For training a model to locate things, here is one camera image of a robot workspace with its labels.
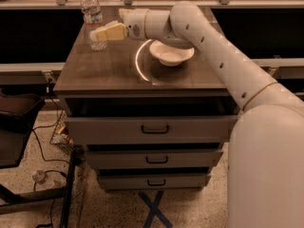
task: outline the bottle label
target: bottle label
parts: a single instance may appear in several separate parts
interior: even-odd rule
[[[96,13],[85,13],[84,20],[88,24],[100,24],[103,22],[103,14],[101,11]]]

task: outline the wire basket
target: wire basket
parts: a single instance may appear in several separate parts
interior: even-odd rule
[[[65,124],[65,119],[67,115],[65,111],[62,111],[59,118],[58,122],[54,128],[52,137],[50,139],[51,144],[57,146],[60,148],[64,153],[69,155],[72,150],[76,150],[76,152],[81,152],[83,153],[84,150],[81,145],[75,145],[74,141],[68,134],[68,130]]]

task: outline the black panel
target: black panel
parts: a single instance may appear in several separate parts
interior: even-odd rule
[[[213,9],[225,36],[250,58],[303,58],[304,9]]]
[[[83,24],[79,9],[0,10],[0,64],[64,62]]]

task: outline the cabinet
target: cabinet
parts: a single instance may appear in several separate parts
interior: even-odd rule
[[[116,19],[119,8],[108,9]],[[152,42],[91,51],[81,30],[54,87],[71,137],[106,190],[202,188],[237,120],[202,54],[167,67],[149,53]]]

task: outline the black chair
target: black chair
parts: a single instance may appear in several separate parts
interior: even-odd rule
[[[30,133],[45,100],[35,94],[7,95],[0,88],[0,168],[17,167],[23,158]],[[0,184],[0,199],[9,205],[41,200],[63,198],[63,211],[60,227],[67,227],[71,191],[75,170],[75,152],[72,151],[66,177],[66,186],[49,190],[14,194]]]

